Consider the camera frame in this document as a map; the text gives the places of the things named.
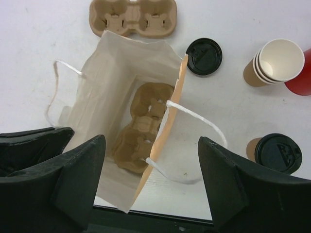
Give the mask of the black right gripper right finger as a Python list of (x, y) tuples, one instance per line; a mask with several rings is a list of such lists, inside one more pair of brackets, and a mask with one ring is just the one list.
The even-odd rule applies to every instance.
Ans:
[(258, 165), (207, 137), (198, 157), (220, 233), (308, 233), (311, 182)]

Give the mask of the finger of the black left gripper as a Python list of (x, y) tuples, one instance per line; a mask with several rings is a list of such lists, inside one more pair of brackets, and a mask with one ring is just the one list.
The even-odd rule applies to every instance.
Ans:
[(32, 167), (60, 155), (74, 136), (74, 130), (43, 128), (0, 135), (0, 176)]

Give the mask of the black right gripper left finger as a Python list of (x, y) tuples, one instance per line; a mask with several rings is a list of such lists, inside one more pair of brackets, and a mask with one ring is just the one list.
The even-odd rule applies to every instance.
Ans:
[(0, 179), (2, 233), (81, 233), (88, 227), (105, 157), (97, 135)]

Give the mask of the brown paper coffee cup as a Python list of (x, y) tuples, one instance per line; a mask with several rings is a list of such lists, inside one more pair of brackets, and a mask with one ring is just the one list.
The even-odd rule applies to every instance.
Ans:
[(256, 161), (255, 160), (255, 149), (260, 140), (261, 140), (261, 137), (254, 138), (247, 144), (247, 147), (246, 147), (247, 158), (253, 162)]

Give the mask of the black coffee cup lid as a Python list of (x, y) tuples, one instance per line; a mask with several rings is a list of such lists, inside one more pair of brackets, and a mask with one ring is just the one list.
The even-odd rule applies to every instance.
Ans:
[(302, 164), (302, 151), (290, 137), (271, 133), (262, 137), (255, 146), (256, 163), (269, 169), (293, 174)]

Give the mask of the brown paper bag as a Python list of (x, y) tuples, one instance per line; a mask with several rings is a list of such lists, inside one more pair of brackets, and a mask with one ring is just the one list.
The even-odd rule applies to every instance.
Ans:
[[(51, 126), (74, 130), (66, 150), (96, 135), (105, 136), (106, 154), (97, 196), (125, 213), (132, 208), (153, 170), (177, 183), (200, 181), (175, 175), (158, 162), (178, 112), (203, 121), (219, 135), (224, 146), (228, 145), (224, 133), (214, 123), (179, 104), (187, 64), (188, 56), (179, 57), (166, 41), (144, 43), (106, 31), (82, 69), (76, 70), (78, 87), (74, 104), (65, 106), (57, 121), (50, 116), (51, 105), (46, 108), (45, 118)], [(150, 156), (145, 159), (147, 167), (143, 173), (134, 173), (116, 165), (112, 149), (121, 130), (130, 123), (132, 100), (145, 83), (166, 83), (174, 87), (174, 92), (166, 101), (158, 134)]]

